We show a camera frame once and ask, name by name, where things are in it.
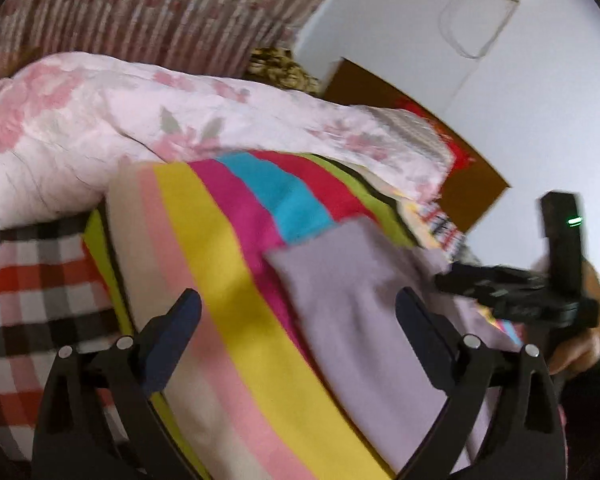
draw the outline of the curtain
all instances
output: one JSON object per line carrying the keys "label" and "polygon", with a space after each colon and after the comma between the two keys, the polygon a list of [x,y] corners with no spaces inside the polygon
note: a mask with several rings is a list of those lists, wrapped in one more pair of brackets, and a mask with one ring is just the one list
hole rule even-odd
{"label": "curtain", "polygon": [[290,46],[323,0],[5,0],[0,77],[81,50],[240,77],[255,46]]}

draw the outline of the red and black plaid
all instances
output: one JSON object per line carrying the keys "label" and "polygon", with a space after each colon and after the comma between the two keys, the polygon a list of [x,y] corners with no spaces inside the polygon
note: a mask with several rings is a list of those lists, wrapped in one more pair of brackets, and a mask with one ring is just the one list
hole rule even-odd
{"label": "red and black plaid", "polygon": [[[82,248],[88,215],[0,233],[0,445],[31,460],[38,407],[58,349],[108,348],[118,322]],[[109,405],[114,436],[125,439]]]}

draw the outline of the brown headboard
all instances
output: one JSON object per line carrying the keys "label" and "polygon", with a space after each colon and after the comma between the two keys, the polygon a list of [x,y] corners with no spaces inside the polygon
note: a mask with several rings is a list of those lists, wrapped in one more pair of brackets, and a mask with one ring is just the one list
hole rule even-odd
{"label": "brown headboard", "polygon": [[[395,108],[398,99],[407,95],[364,68],[343,59],[336,70],[323,99],[341,105],[368,105]],[[449,176],[438,201],[449,218],[462,231],[468,231],[497,200],[509,184],[462,137],[430,112],[432,120],[456,141],[475,162]]]}

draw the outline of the white floral quilt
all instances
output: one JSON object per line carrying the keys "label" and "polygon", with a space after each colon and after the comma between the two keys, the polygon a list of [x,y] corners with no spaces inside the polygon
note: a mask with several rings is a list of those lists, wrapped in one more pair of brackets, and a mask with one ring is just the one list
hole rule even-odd
{"label": "white floral quilt", "polygon": [[361,109],[254,82],[56,54],[0,80],[0,229],[93,208],[130,161],[248,148],[365,166],[420,202],[436,196],[448,171]]}

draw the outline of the purple-gray towel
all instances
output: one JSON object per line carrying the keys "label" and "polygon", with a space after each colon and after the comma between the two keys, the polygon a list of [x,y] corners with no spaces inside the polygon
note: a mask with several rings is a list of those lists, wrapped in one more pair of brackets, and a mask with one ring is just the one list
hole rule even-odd
{"label": "purple-gray towel", "polygon": [[[324,378],[352,421],[399,471],[430,430],[446,395],[431,386],[395,317],[395,297],[410,286],[427,308],[461,335],[491,348],[518,346],[478,312],[475,302],[440,294],[432,277],[448,267],[442,251],[394,246],[366,217],[267,255],[292,300],[301,331]],[[475,456],[487,430],[485,402],[467,443]]]}

